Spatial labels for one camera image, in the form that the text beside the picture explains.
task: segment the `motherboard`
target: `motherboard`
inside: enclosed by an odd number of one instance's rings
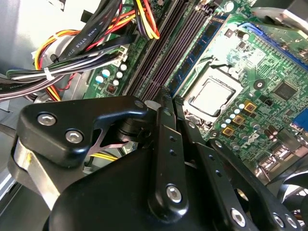
[[[305,21],[264,16],[266,4],[151,1],[160,39],[121,47],[118,63],[92,72],[84,98],[153,100],[165,85],[204,140],[219,138],[251,169],[271,171],[308,151],[308,31]]]

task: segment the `ram slot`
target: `ram slot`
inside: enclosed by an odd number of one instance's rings
[[[166,83],[207,19],[208,14],[192,9],[167,55],[160,62],[159,68],[155,70],[150,85],[141,96],[142,100],[152,100],[155,97],[159,87]]]
[[[156,41],[154,46],[148,49],[148,55],[143,58],[143,61],[139,64],[139,68],[132,77],[132,84],[127,91],[127,95],[138,95],[139,87],[145,83],[147,76],[156,64],[157,59],[160,57],[162,50],[165,48],[170,38],[170,35],[183,17],[188,6],[189,3],[187,0],[179,0],[173,11],[170,13],[171,15],[161,32],[160,39]]]

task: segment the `cpu socket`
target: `cpu socket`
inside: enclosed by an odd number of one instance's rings
[[[214,123],[242,90],[238,80],[208,64],[186,93],[184,108],[196,117]]]

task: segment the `yellow wire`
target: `yellow wire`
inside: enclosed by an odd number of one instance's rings
[[[57,37],[61,37],[63,35],[65,35],[66,33],[74,33],[76,31],[74,30],[63,30],[63,31],[60,31],[59,33],[56,34],[56,37],[55,36],[52,36],[51,38],[49,38],[46,42],[44,42],[44,44],[37,50],[36,54],[35,54],[35,59],[34,59],[34,64],[35,64],[35,69],[36,70],[39,70],[39,54],[41,52],[41,50],[43,49],[44,46],[47,46],[49,45],[50,43],[53,43],[57,40]]]
[[[102,155],[102,156],[105,156],[105,157],[107,157],[107,158],[114,159],[114,160],[117,160],[117,159],[118,159],[117,157],[110,156],[110,155],[104,154],[104,153],[95,153],[94,155]]]
[[[101,159],[105,159],[105,160],[109,160],[109,161],[115,161],[114,159],[111,159],[111,158],[108,158],[108,157],[105,157],[105,156],[103,156],[103,155],[97,155],[97,154],[93,154],[93,155],[91,155],[91,156],[93,156],[93,157],[97,157],[97,158],[101,158]]]
[[[124,19],[122,19],[121,21],[119,21],[119,22],[116,24],[116,26],[122,25],[123,23],[126,23],[126,22],[132,20],[132,19],[135,18],[135,17],[136,17],[136,14],[132,14],[131,16],[129,16],[129,17],[127,17],[127,18],[124,18]]]
[[[142,21],[143,21],[147,35],[149,36],[150,39],[153,39],[153,38],[159,39],[157,34],[151,28],[147,18],[145,17],[145,13],[144,13],[144,10],[143,10],[143,7],[142,7],[140,0],[136,0],[136,1],[137,1],[137,5],[138,5],[138,8],[139,8],[140,15],[141,15],[141,18],[142,18]]]
[[[48,87],[47,89],[49,90],[49,92],[54,96],[54,98],[57,101],[61,101],[60,98],[54,93],[54,91],[50,87]]]

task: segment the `cable tie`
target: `cable tie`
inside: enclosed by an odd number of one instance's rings
[[[48,67],[45,67],[45,68],[44,68],[44,72],[45,72],[45,75],[46,75],[48,81],[54,80],[54,77],[51,75],[51,73],[50,73]]]

